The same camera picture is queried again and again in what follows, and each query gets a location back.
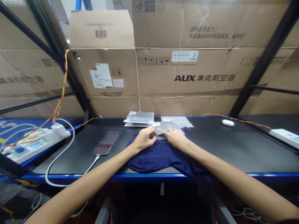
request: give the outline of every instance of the power strip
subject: power strip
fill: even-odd
[[[11,160],[15,161],[16,163],[21,164],[21,163],[25,162],[26,160],[30,159],[31,157],[46,150],[47,148],[55,145],[56,143],[60,142],[61,140],[65,139],[66,137],[68,137],[70,135],[71,135],[71,133],[69,131],[67,131],[66,135],[63,137],[54,135],[55,138],[53,138],[49,142],[44,142],[42,140],[38,140],[38,141],[33,142],[32,144],[29,144],[26,146],[18,145],[18,146],[22,146],[25,149],[25,151],[22,153],[12,153],[12,154],[8,155],[7,158],[10,158]]]
[[[299,136],[284,129],[272,129],[270,135],[299,149]]]

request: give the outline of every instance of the black table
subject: black table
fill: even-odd
[[[292,173],[291,175],[295,176],[299,174],[298,155],[240,122],[235,122],[234,127],[227,127],[222,125],[222,117],[189,117],[188,120],[194,126],[188,129],[193,142],[246,173],[253,176],[259,173],[270,176],[277,173]],[[81,177],[95,159],[94,148],[109,131],[119,131],[120,137],[114,143],[110,154],[101,156],[94,167],[121,152],[133,134],[140,129],[142,128],[124,127],[123,119],[94,120],[76,136],[69,150],[53,164],[49,179],[68,183],[72,178]],[[44,183],[48,165],[65,147],[24,178],[33,183]],[[143,177],[153,175],[138,174],[125,165],[116,176],[123,178],[130,174]],[[154,175],[184,176],[172,167],[157,171]]]
[[[268,126],[272,129],[285,129],[296,135],[299,135],[299,114],[259,114],[259,115],[242,115],[245,121]],[[262,130],[269,132],[270,129],[257,126]]]

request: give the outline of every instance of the black metal rack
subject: black metal rack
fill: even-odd
[[[292,0],[288,9],[284,13],[281,21],[279,22],[276,30],[274,31],[269,43],[267,44],[262,56],[257,62],[254,70],[252,71],[248,81],[246,82],[244,88],[242,89],[239,98],[234,104],[230,116],[233,118],[238,118],[243,107],[247,103],[248,99],[252,95],[255,89],[289,93],[299,95],[297,91],[290,91],[284,89],[270,88],[266,86],[259,86],[259,81],[263,77],[264,73],[271,64],[276,53],[280,49],[281,45],[289,35],[290,31],[294,27],[295,23],[299,18],[299,2]]]
[[[32,12],[32,15],[35,17],[37,24],[43,36],[45,37],[49,46],[47,46],[34,32],[32,32],[13,12],[11,12],[6,5],[0,1],[0,12],[9,19],[17,28],[19,28],[25,35],[27,35],[33,42],[35,42],[44,52],[46,52],[53,60],[62,69],[65,73],[64,63],[64,48],[54,31],[54,28],[48,18],[48,15],[45,13],[41,2],[39,0],[27,0],[26,5]],[[75,95],[83,112],[85,113],[85,119],[89,120],[90,118],[96,117],[93,109],[90,106],[89,99],[86,97],[86,93],[79,82],[78,78],[75,75],[75,72],[72,68],[71,63],[68,65],[68,84],[70,85],[72,92],[65,93],[65,96]],[[51,100],[59,99],[61,95],[56,95],[48,97],[41,100],[36,100],[33,102],[5,108],[0,110],[0,114],[12,112],[15,110],[23,109],[30,107],[36,104],[48,102]],[[27,173],[29,170],[21,165],[13,162],[9,158],[0,154],[0,173],[12,178],[17,179]]]

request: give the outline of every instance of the forearm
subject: forearm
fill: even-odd
[[[182,151],[205,166],[232,192],[269,222],[299,219],[299,208],[275,191],[189,141]]]
[[[63,223],[81,205],[89,200],[133,156],[132,146],[102,163],[86,175],[63,189],[26,222]]]

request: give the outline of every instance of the plastic bag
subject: plastic bag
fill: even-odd
[[[125,127],[150,127],[150,124],[142,124],[142,123],[132,123],[132,122],[127,122],[125,124]]]
[[[154,113],[130,111],[124,122],[152,124],[154,123]]]
[[[151,124],[151,126],[156,130],[158,135],[163,134],[164,132],[169,131],[171,129],[180,130],[183,134],[185,134],[177,124],[174,124],[170,121],[156,122]]]
[[[171,121],[177,124],[180,128],[187,127],[192,128],[193,125],[188,121],[186,117],[161,117],[161,121]]]

